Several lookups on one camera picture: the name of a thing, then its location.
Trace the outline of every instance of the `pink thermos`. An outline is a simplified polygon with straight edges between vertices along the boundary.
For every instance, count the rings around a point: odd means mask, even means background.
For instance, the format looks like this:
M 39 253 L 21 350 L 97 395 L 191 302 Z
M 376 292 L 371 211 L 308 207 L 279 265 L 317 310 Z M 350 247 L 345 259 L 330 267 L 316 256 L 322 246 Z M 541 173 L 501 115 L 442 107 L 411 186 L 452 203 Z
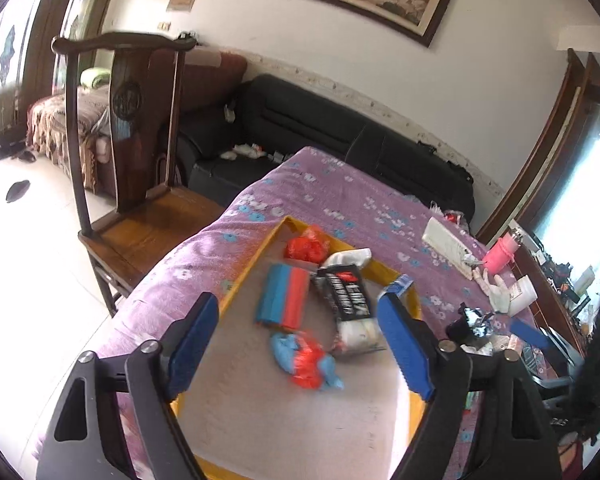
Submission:
M 513 254 L 518 250 L 520 244 L 514 239 L 511 233 L 506 233 L 493 245 L 489 252 L 484 255 L 484 268 L 489 274 L 499 273 L 504 267 L 513 261 Z

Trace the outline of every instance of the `white flower print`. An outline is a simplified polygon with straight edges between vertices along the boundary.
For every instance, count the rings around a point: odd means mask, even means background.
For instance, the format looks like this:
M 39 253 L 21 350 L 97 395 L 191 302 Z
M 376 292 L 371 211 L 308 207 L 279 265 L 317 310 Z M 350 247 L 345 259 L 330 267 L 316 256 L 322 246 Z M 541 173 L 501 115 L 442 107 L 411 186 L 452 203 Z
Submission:
M 176 278 L 178 278 L 179 280 L 188 280 L 192 276 L 193 274 L 189 269 L 176 270 Z

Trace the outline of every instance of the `white plastic container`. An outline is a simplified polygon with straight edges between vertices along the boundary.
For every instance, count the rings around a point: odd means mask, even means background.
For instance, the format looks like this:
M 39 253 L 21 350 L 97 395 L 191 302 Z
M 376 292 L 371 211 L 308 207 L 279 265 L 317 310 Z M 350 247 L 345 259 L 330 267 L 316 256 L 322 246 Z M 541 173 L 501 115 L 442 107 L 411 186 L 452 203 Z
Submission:
M 509 297 L 511 298 L 511 304 L 509 305 L 508 314 L 515 316 L 537 300 L 538 294 L 529 277 L 522 276 L 522 278 L 509 287 Z

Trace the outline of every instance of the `chair seat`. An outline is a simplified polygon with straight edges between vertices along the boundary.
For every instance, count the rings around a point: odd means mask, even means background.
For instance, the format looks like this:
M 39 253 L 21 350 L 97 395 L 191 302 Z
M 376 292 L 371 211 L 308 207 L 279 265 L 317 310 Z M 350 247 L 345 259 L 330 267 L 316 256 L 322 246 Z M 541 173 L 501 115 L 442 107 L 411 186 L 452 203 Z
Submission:
M 92 224 L 93 234 L 78 235 L 90 255 L 127 292 L 163 257 L 212 222 L 224 209 L 185 187 L 161 184 L 126 213 L 112 211 Z

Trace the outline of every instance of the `sofa backrest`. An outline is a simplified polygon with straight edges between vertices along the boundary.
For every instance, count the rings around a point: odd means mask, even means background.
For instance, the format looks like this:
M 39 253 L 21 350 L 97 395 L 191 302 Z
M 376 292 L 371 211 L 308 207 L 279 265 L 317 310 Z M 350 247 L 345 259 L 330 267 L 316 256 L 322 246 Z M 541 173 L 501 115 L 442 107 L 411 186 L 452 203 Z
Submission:
M 245 86 L 236 113 L 245 142 L 266 152 L 320 148 L 427 206 L 473 217 L 473 179 L 464 168 L 350 108 L 264 74 Z
M 247 142 L 292 155 L 305 146 L 344 160 L 366 119 L 353 110 L 272 75 L 257 76 L 236 110 Z

